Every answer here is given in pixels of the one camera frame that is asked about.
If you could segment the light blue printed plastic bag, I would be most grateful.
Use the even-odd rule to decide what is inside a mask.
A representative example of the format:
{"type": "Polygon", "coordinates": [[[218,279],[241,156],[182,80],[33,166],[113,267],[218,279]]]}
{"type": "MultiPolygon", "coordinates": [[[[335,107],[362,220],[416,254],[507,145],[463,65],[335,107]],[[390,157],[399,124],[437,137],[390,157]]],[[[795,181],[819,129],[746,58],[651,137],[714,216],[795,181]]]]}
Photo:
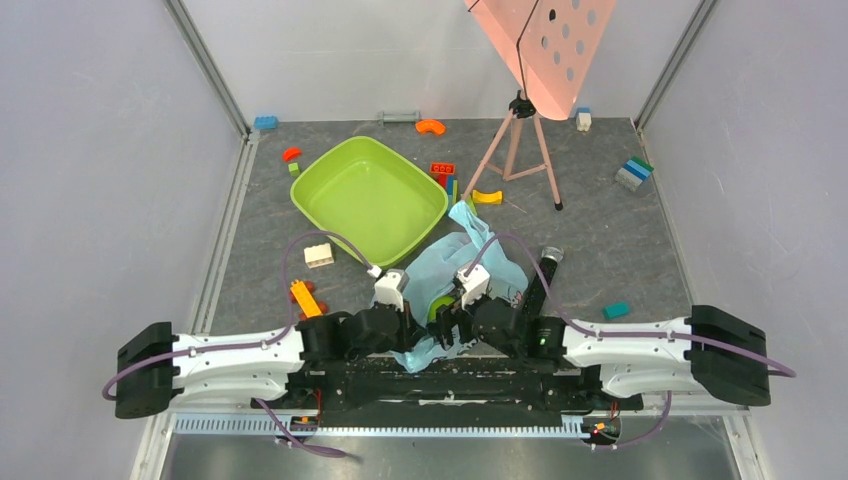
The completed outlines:
{"type": "MultiPolygon", "coordinates": [[[[452,232],[435,241],[422,251],[406,268],[409,281],[404,289],[415,321],[427,324],[430,307],[452,291],[454,276],[461,267],[477,256],[480,248],[494,236],[489,225],[478,218],[464,203],[454,205],[449,217],[460,225],[460,232],[452,232]]],[[[521,267],[509,260],[500,243],[494,242],[484,253],[482,266],[491,275],[489,293],[516,306],[528,287],[528,278],[521,267]]],[[[409,373],[427,368],[433,361],[452,359],[469,350],[475,342],[456,341],[450,348],[443,347],[431,334],[425,335],[413,349],[394,353],[395,360],[409,373]]]]}

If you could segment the lime green plastic tray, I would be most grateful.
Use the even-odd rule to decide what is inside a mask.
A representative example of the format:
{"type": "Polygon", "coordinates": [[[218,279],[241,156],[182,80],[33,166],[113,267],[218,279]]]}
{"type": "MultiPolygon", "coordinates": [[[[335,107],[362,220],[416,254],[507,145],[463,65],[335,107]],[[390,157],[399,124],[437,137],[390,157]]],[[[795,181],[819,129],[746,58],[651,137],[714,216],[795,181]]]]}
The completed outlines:
{"type": "Polygon", "coordinates": [[[318,229],[337,233],[381,268],[400,263],[448,208],[443,187],[376,139],[346,139],[293,182],[293,204],[318,229]]]}

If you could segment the green fake apple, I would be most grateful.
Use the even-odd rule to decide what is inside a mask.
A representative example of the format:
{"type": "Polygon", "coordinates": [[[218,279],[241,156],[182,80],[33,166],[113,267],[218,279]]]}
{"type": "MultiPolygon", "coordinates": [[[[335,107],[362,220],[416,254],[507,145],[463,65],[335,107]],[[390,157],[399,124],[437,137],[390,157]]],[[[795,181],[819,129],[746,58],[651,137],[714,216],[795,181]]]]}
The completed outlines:
{"type": "Polygon", "coordinates": [[[437,319],[437,314],[438,314],[439,310],[442,307],[452,307],[455,302],[456,302],[456,299],[454,297],[448,296],[448,295],[441,296],[441,297],[438,297],[437,299],[435,299],[429,307],[428,315],[427,315],[427,322],[428,323],[434,323],[437,319]]]}

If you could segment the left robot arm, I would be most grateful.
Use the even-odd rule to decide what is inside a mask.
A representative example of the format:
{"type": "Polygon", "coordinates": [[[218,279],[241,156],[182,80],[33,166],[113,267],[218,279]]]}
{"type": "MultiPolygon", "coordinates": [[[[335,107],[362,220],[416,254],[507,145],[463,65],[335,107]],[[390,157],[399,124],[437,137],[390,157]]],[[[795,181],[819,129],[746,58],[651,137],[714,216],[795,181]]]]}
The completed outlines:
{"type": "Polygon", "coordinates": [[[171,323],[156,322],[119,348],[117,372],[102,395],[122,420],[212,399],[281,399],[297,408],[314,394],[314,381],[303,372],[405,353],[425,332],[407,307],[381,303],[243,335],[176,334],[171,323]]]}

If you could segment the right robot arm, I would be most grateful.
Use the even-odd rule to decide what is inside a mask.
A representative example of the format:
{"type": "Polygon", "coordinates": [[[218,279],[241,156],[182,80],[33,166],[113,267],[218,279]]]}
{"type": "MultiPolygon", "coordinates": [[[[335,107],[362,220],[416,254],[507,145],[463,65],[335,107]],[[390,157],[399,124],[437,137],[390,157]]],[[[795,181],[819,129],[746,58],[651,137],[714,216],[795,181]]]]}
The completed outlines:
{"type": "Polygon", "coordinates": [[[706,392],[731,404],[771,403],[763,330],[710,305],[648,323],[598,324],[532,314],[501,298],[451,308],[447,334],[464,335],[539,373],[580,369],[580,400],[602,408],[614,398],[654,391],[706,392]]]}

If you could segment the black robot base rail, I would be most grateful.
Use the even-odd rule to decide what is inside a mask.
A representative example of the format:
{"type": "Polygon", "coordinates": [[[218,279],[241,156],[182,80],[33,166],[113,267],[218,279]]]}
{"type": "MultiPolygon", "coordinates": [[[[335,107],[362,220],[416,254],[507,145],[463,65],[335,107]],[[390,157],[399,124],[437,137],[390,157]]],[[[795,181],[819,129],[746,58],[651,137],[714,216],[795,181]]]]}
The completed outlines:
{"type": "Polygon", "coordinates": [[[275,410],[315,409],[323,427],[553,426],[561,415],[643,409],[601,389],[600,370],[532,369],[506,357],[458,357],[409,373],[391,357],[308,364],[275,410]]]}

